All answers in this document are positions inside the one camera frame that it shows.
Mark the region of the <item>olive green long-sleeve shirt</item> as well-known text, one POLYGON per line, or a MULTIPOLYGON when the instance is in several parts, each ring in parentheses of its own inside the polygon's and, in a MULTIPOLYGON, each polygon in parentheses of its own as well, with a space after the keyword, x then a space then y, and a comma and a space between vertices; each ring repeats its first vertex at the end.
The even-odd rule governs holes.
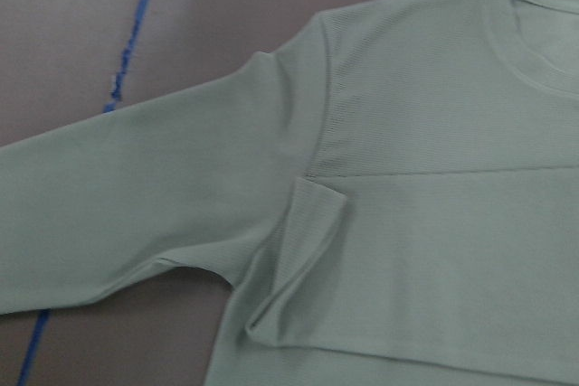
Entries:
POLYGON ((209 385, 578 382, 578 0, 372 0, 1 150, 1 310, 233 287, 209 385))

